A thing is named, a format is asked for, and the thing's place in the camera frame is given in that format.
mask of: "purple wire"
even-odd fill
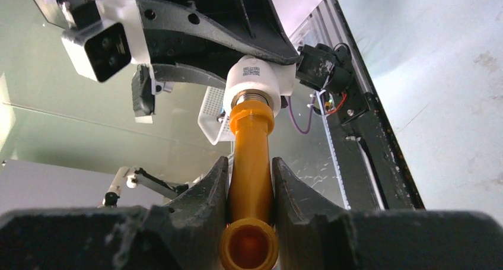
[[[286,101],[288,102],[288,111],[290,112],[290,119],[292,120],[292,123],[294,124],[294,128],[301,134],[307,135],[309,131],[311,130],[311,119],[313,118],[313,105],[314,101],[316,100],[316,97],[311,98],[311,108],[309,109],[309,120],[307,123],[307,129],[305,131],[301,130],[299,126],[297,125],[297,122],[295,121],[294,117],[294,111],[292,110],[292,100],[290,99],[290,96],[286,97]]]

